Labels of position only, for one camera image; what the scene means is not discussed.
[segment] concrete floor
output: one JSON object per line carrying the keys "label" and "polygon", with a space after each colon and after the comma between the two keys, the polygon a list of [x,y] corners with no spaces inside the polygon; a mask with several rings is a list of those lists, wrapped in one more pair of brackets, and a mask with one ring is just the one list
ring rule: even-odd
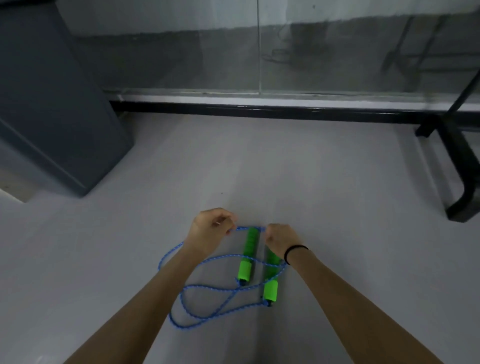
{"label": "concrete floor", "polygon": [[[0,196],[0,362],[62,363],[155,274],[194,215],[216,206],[246,225],[290,223],[446,364],[479,362],[480,217],[446,219],[442,201],[461,186],[436,135],[419,141],[411,125],[353,122],[127,121],[136,145],[87,197],[44,191],[22,205]],[[468,139],[480,152],[479,136]],[[242,239],[219,253],[239,252]],[[205,266],[191,281],[233,285],[237,267]],[[350,363],[298,275],[289,269],[279,285],[271,309],[188,332],[166,322],[146,363]],[[219,300],[188,297],[198,313]]]}
{"label": "concrete floor", "polygon": [[[144,88],[263,93],[451,93],[467,85],[480,64],[480,12],[452,15],[413,89],[396,66],[382,63],[408,16],[203,31],[78,38],[84,62],[105,89]],[[416,16],[402,54],[420,54],[439,16]],[[416,59],[410,58],[410,66]]]}

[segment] jump rope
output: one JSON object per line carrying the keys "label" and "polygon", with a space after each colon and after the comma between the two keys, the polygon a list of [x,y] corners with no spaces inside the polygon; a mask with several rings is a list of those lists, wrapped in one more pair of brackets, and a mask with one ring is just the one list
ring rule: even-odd
{"label": "jump rope", "polygon": [[[245,242],[245,246],[243,249],[243,254],[225,254],[225,255],[213,256],[211,258],[204,260],[198,265],[198,266],[201,266],[203,264],[213,262],[214,260],[223,259],[223,258],[240,257],[241,261],[240,261],[239,272],[238,272],[238,275],[235,277],[235,282],[237,283],[237,286],[235,288],[221,288],[221,287],[214,287],[214,286],[209,286],[205,284],[186,285],[185,287],[183,287],[182,291],[179,294],[180,303],[183,309],[185,310],[185,312],[188,314],[188,316],[196,319],[197,322],[191,325],[181,325],[174,320],[172,316],[172,311],[170,311],[168,314],[168,318],[170,319],[170,322],[174,327],[179,328],[180,330],[189,330],[192,328],[197,328],[205,324],[206,322],[218,317],[230,315],[235,312],[245,310],[247,308],[254,308],[259,306],[270,307],[273,302],[276,302],[277,291],[278,291],[277,278],[280,274],[283,273],[287,264],[285,262],[282,262],[281,259],[278,258],[274,253],[272,253],[268,248],[267,248],[267,254],[266,254],[267,260],[265,262],[255,258],[255,253],[257,251],[257,244],[260,237],[260,233],[265,231],[265,228],[260,226],[250,226],[250,227],[238,226],[235,231],[244,231],[244,230],[247,230],[248,234],[247,234],[247,240]],[[168,251],[163,256],[163,258],[160,260],[160,263],[158,264],[158,270],[161,269],[164,260],[174,251],[179,249],[182,245],[183,245],[183,242],[175,246],[173,249]],[[252,267],[254,262],[260,263],[263,266],[265,266],[264,281],[257,284],[248,285],[252,278],[251,275],[252,275]],[[244,304],[242,306],[232,308],[230,310],[226,310],[222,312],[225,306],[237,295],[237,293],[255,290],[260,287],[264,288],[262,300],[260,302]],[[216,292],[230,292],[230,295],[213,313],[211,313],[208,316],[199,316],[194,314],[192,311],[190,311],[187,308],[187,306],[185,305],[184,297],[183,297],[183,294],[187,290],[190,290],[193,288],[203,288],[203,289],[216,291]]]}

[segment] blue rope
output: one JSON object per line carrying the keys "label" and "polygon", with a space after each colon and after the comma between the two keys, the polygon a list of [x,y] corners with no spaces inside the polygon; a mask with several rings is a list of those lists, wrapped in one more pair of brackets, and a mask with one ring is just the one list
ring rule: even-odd
{"label": "blue rope", "polygon": [[[253,228],[256,228],[258,231],[262,232],[262,231],[265,231],[265,228],[263,227],[260,227],[260,226],[252,226]],[[249,226],[238,226],[236,231],[241,231],[241,230],[248,230],[250,227]],[[173,249],[170,249],[164,256],[163,258],[160,260],[160,263],[158,263],[158,270],[160,270],[160,268],[162,267],[163,265],[163,262],[164,260],[170,255],[172,254],[174,251],[176,251],[178,248],[180,248],[181,246],[183,245],[183,242],[181,242],[180,244],[178,244],[177,246],[175,246]],[[249,303],[249,304],[244,304],[243,306],[239,306],[239,307],[236,307],[236,308],[232,308],[231,310],[227,310],[227,311],[224,311],[224,312],[221,312],[225,306],[233,299],[233,297],[235,297],[235,295],[239,292],[246,292],[246,291],[251,291],[251,290],[254,290],[254,289],[257,289],[261,286],[264,286],[266,283],[270,282],[271,280],[274,280],[275,278],[277,278],[280,274],[283,273],[283,271],[285,270],[285,268],[287,267],[287,264],[284,262],[282,264],[279,264],[279,265],[276,265],[276,264],[269,264],[267,262],[264,262],[264,261],[261,261],[259,259],[256,259],[256,258],[252,258],[252,257],[249,257],[249,256],[246,256],[246,255],[243,255],[243,254],[225,254],[225,255],[219,255],[219,256],[213,256],[211,258],[208,258],[206,260],[204,260],[203,262],[201,262],[198,266],[201,266],[202,264],[206,264],[206,263],[209,263],[209,262],[212,262],[214,260],[217,260],[217,259],[223,259],[223,258],[231,258],[231,257],[241,257],[241,258],[247,258],[249,260],[253,260],[254,262],[257,262],[257,263],[260,263],[260,264],[263,264],[264,266],[269,266],[269,267],[279,267],[281,268],[279,270],[279,272],[277,274],[275,274],[273,277],[263,281],[263,282],[260,282],[258,284],[254,284],[252,286],[246,286],[246,287],[243,287],[240,285],[240,281],[238,280],[238,278],[235,277],[235,281],[237,283],[237,286],[236,288],[219,288],[219,287],[213,287],[213,286],[208,286],[208,285],[205,285],[205,284],[189,284],[185,287],[183,287],[183,290],[180,292],[179,294],[179,297],[180,297],[180,303],[183,307],[183,309],[185,310],[185,312],[192,318],[198,320],[197,323],[195,324],[192,324],[192,325],[180,325],[178,322],[176,322],[174,319],[173,319],[173,316],[172,316],[172,312],[170,311],[170,313],[168,314],[168,318],[170,319],[170,322],[172,323],[173,326],[175,326],[176,328],[179,328],[180,330],[190,330],[192,328],[197,328],[199,327],[200,325],[203,325],[204,323],[206,323],[207,321],[210,321],[214,318],[218,318],[218,317],[222,317],[222,316],[226,316],[226,315],[229,315],[229,314],[232,314],[234,312],[238,312],[238,311],[242,311],[242,310],[245,310],[247,308],[253,308],[253,307],[259,307],[259,306],[268,306],[268,302],[267,300],[262,300],[260,302],[256,302],[256,303]],[[185,305],[185,301],[183,299],[183,294],[185,291],[189,290],[189,289],[192,289],[192,288],[204,288],[204,289],[208,289],[208,290],[211,290],[211,291],[215,291],[215,292],[230,292],[230,295],[227,297],[227,299],[213,312],[211,313],[210,315],[208,316],[198,316],[198,315],[195,315],[194,313],[192,313],[188,308],[187,306]]]}

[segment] hand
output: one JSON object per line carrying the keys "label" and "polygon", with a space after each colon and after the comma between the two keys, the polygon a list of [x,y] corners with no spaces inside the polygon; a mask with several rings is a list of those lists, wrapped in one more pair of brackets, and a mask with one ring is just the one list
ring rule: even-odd
{"label": "hand", "polygon": [[269,224],[265,231],[265,244],[276,256],[283,259],[289,247],[302,245],[302,242],[290,225]]}
{"label": "hand", "polygon": [[237,216],[223,208],[200,212],[193,219],[183,248],[195,252],[204,260],[215,251],[225,235],[237,228],[235,221]]}

